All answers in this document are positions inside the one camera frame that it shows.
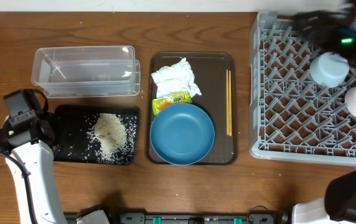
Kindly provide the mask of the light blue bowl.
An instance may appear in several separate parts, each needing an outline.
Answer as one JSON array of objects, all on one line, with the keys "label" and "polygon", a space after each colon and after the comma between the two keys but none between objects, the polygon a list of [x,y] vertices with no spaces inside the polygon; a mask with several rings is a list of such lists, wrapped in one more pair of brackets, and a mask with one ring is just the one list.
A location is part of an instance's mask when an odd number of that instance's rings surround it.
[{"label": "light blue bowl", "polygon": [[326,52],[312,61],[309,71],[312,79],[319,85],[334,88],[344,82],[349,73],[347,59],[339,54]]}]

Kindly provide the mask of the pile of rice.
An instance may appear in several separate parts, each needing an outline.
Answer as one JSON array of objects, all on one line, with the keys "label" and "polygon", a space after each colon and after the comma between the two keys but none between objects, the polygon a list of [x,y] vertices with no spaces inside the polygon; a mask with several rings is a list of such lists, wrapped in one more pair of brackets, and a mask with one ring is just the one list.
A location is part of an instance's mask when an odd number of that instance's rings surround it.
[{"label": "pile of rice", "polygon": [[59,161],[128,165],[134,157],[138,117],[113,113],[78,113],[65,117]]}]

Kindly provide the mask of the wooden chopstick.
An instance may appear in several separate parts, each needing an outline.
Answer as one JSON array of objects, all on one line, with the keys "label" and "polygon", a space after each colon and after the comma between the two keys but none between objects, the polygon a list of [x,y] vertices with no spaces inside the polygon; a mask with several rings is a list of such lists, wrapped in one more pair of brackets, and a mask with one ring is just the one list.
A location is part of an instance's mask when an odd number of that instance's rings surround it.
[{"label": "wooden chopstick", "polygon": [[226,125],[227,125],[227,136],[230,135],[230,125],[229,125],[229,82],[228,82],[228,70],[226,70]]},{"label": "wooden chopstick", "polygon": [[232,73],[228,71],[229,136],[232,136]]}]

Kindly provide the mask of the dark blue plate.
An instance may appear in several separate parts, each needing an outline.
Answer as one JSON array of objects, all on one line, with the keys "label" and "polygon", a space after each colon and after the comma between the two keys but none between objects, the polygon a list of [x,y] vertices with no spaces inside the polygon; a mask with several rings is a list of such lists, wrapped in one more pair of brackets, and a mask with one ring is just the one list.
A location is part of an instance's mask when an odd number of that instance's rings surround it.
[{"label": "dark blue plate", "polygon": [[210,116],[193,104],[175,104],[153,120],[149,140],[165,162],[187,166],[201,161],[211,151],[215,128]]}]

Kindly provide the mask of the white napkin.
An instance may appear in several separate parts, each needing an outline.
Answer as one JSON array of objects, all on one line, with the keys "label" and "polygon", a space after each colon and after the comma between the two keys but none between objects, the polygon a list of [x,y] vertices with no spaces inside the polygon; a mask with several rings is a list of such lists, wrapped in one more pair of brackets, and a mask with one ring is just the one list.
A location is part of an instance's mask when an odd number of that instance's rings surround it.
[{"label": "white napkin", "polygon": [[157,86],[157,98],[178,92],[189,92],[191,97],[202,95],[195,83],[192,67],[185,57],[171,66],[163,66],[151,76]]}]

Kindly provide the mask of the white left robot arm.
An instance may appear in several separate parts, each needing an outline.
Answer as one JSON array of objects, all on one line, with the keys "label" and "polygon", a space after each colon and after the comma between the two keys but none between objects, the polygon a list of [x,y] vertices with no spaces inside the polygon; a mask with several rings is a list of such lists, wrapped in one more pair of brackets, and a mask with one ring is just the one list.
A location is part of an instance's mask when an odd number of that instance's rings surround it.
[{"label": "white left robot arm", "polygon": [[0,151],[15,185],[21,223],[67,223],[54,178],[55,133],[47,120],[6,117]]}]

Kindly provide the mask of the black waste tray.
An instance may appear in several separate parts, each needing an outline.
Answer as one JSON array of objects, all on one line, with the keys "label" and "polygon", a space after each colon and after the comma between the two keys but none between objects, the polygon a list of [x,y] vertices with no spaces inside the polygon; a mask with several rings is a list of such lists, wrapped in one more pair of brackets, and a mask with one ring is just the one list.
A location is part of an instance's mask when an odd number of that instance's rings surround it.
[{"label": "black waste tray", "polygon": [[134,157],[138,108],[61,105],[55,109],[56,161],[128,165]]}]

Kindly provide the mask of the grey dishwasher rack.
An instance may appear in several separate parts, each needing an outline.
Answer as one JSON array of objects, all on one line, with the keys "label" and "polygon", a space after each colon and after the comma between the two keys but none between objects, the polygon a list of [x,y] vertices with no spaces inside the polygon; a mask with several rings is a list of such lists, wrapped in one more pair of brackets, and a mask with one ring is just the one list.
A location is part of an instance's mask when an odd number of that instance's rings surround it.
[{"label": "grey dishwasher rack", "polygon": [[258,13],[250,32],[250,154],[257,159],[356,166],[356,117],[345,103],[356,70],[334,88],[309,67],[321,51],[277,12]]}]

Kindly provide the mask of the clear plastic bin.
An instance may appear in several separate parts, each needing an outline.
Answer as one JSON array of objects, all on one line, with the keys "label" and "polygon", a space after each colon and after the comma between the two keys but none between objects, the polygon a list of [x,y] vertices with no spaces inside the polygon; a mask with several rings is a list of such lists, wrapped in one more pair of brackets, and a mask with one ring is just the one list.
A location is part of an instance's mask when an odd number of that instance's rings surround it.
[{"label": "clear plastic bin", "polygon": [[141,68],[130,45],[47,47],[35,53],[31,82],[47,98],[136,96]]}]

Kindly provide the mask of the yellow snack wrapper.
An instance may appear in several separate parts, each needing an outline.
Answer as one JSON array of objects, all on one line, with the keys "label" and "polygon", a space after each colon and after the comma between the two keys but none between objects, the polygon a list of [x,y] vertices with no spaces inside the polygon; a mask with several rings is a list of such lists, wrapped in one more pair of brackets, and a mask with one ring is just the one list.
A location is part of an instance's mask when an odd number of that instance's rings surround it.
[{"label": "yellow snack wrapper", "polygon": [[177,103],[192,103],[192,97],[188,91],[171,93],[162,98],[152,100],[152,111],[157,116],[163,109]]}]

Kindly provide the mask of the brown serving tray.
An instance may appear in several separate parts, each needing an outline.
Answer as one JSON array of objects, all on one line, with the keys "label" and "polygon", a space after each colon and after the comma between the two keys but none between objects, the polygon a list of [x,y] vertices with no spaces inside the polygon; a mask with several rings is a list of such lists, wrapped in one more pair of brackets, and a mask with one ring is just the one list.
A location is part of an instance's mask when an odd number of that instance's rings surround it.
[{"label": "brown serving tray", "polygon": [[[171,66],[185,58],[195,75],[195,83],[202,95],[192,102],[202,108],[215,127],[215,140],[210,152],[197,164],[199,166],[227,166],[238,157],[237,94],[235,61],[225,52],[159,52],[150,63],[150,73],[163,66]],[[227,134],[227,74],[231,74],[232,133]]]}]

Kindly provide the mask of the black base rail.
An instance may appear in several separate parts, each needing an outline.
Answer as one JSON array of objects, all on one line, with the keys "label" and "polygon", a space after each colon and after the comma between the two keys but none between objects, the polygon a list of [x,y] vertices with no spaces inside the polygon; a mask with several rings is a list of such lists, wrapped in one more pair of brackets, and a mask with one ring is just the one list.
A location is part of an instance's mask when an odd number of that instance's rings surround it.
[{"label": "black base rail", "polygon": [[105,216],[96,213],[67,214],[69,223],[115,223],[115,224],[290,224],[287,213],[279,216],[273,212],[255,211],[244,215],[179,215],[179,214],[145,214],[124,213]]}]

